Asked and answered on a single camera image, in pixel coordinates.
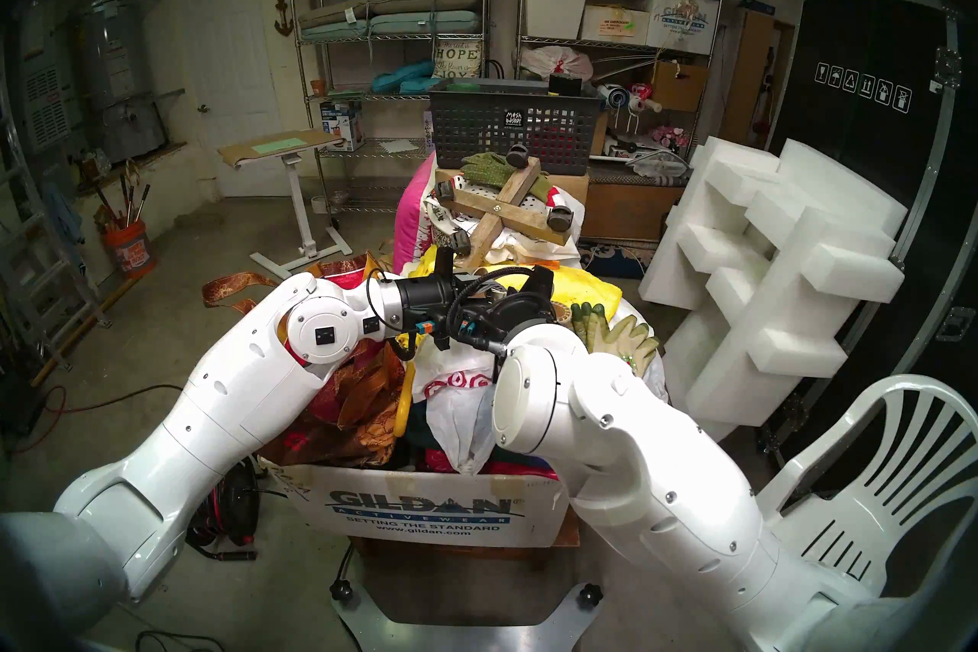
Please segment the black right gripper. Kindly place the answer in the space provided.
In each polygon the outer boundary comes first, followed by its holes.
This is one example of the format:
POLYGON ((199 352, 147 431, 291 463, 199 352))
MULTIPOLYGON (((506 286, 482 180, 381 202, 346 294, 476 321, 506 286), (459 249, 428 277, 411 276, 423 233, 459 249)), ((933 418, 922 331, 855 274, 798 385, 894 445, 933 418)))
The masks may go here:
POLYGON ((494 282, 507 277, 524 277, 525 280, 521 287, 509 287, 501 299, 489 305, 472 305, 473 348, 505 351, 510 338, 522 329, 555 323, 552 306, 554 270, 544 266, 504 266, 488 273, 495 274, 494 282))

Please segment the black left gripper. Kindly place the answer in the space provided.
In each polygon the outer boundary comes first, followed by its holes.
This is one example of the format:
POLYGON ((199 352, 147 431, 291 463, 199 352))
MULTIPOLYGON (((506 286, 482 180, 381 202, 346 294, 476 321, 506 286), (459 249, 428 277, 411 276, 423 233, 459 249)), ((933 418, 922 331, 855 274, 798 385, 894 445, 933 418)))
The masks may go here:
POLYGON ((449 311, 459 296, 475 296, 491 286, 494 273, 484 273, 461 288, 454 272, 454 251, 433 247, 434 267, 429 275, 400 278, 401 332, 431 336, 436 347, 450 346, 449 311))

